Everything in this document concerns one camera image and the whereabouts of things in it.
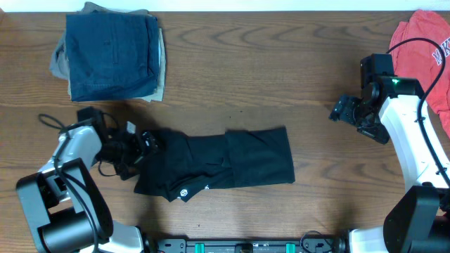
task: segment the folded navy cloth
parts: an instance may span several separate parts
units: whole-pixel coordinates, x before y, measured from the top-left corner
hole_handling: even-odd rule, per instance
[[[153,94],[160,67],[158,37],[155,17],[102,12],[67,15],[72,100]]]
[[[202,190],[295,181],[285,127],[205,137],[170,130],[152,134],[162,151],[141,161],[135,193],[187,202]]]

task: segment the red fabric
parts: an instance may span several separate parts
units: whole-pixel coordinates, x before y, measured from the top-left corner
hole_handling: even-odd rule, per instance
[[[392,36],[390,47],[414,37],[431,39],[441,45],[446,57],[446,67],[427,103],[439,115],[442,126],[450,137],[450,25],[433,11],[416,11],[409,22],[400,22]],[[419,80],[426,91],[441,68],[439,51],[424,41],[412,41],[395,49],[392,54],[397,76]]]

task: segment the wooden table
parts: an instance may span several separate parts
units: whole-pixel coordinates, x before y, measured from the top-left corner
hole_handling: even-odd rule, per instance
[[[133,193],[136,179],[91,170],[114,219],[156,237],[299,238],[308,230],[381,225],[404,194],[391,143],[381,145],[328,119],[341,94],[359,94],[359,61],[385,52],[412,12],[153,13],[164,28],[164,101],[72,103],[49,72],[64,13],[0,17],[0,251],[35,252],[15,193],[57,144],[40,112],[64,123],[88,105],[140,129],[190,136],[286,125],[296,182],[209,190],[187,203]],[[442,13],[450,20],[450,13]],[[445,150],[449,139],[432,118]]]

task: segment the dark blue garment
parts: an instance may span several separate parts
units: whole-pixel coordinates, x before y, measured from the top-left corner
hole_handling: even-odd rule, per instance
[[[66,47],[73,101],[153,94],[158,85],[158,22],[144,15],[67,15]]]

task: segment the white background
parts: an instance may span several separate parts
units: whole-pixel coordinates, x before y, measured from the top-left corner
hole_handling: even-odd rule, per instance
[[[5,12],[78,11],[80,0],[0,0]],[[119,11],[450,11],[450,0],[93,0]]]

